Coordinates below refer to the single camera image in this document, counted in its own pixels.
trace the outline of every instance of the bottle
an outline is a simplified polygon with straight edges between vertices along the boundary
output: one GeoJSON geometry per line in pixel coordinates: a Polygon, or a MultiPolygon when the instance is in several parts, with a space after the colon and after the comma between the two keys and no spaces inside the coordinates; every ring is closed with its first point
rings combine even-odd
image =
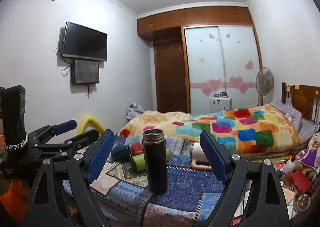
{"type": "Polygon", "coordinates": [[[295,166],[296,166],[295,158],[292,157],[291,159],[289,159],[289,160],[287,161],[287,163],[285,163],[284,169],[283,169],[284,173],[285,173],[286,175],[287,175],[287,174],[291,174],[291,173],[293,172],[295,166]]]}
{"type": "Polygon", "coordinates": [[[149,191],[163,194],[168,188],[166,146],[163,131],[146,130],[143,133],[144,160],[146,163],[149,191]]]}

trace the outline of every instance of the red cup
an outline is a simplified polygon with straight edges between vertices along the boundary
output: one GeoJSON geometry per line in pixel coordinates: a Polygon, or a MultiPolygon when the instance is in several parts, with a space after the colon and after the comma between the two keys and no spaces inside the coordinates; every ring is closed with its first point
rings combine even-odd
{"type": "Polygon", "coordinates": [[[139,155],[143,153],[143,146],[141,143],[133,143],[131,145],[131,153],[133,156],[139,155]]]}

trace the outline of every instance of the wall-mounted tv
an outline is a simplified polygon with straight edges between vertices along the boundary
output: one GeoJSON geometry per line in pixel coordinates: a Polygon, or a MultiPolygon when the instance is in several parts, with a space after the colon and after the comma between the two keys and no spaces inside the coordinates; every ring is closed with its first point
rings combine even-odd
{"type": "Polygon", "coordinates": [[[63,57],[106,61],[108,35],[91,28],[66,23],[63,57]]]}

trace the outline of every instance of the sliding door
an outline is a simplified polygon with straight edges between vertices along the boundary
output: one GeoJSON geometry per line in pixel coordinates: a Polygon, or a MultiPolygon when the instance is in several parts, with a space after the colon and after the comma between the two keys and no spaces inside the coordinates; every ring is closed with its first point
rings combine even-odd
{"type": "Polygon", "coordinates": [[[185,29],[189,81],[190,112],[209,113],[209,99],[224,91],[223,59],[217,27],[185,29]]]}
{"type": "Polygon", "coordinates": [[[256,76],[260,69],[253,28],[250,26],[219,26],[226,87],[232,96],[232,107],[250,108],[258,105],[256,76]]]}
{"type": "Polygon", "coordinates": [[[260,65],[252,27],[186,28],[185,37],[191,114],[208,114],[210,97],[222,91],[232,97],[234,109],[257,106],[260,65]]]}

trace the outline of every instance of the white wall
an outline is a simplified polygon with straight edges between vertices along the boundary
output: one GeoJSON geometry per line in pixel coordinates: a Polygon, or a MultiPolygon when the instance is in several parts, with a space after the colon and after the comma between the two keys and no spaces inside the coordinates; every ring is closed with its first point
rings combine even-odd
{"type": "Polygon", "coordinates": [[[252,0],[249,10],[263,66],[275,78],[274,98],[282,82],[320,86],[320,13],[313,0],[252,0]]]}
{"type": "Polygon", "coordinates": [[[26,88],[28,132],[89,114],[117,133],[130,104],[153,107],[150,49],[137,36],[136,15],[112,0],[2,0],[0,48],[0,85],[26,88]],[[108,61],[89,98],[84,86],[61,76],[67,65],[55,49],[66,21],[108,34],[108,61]]]}

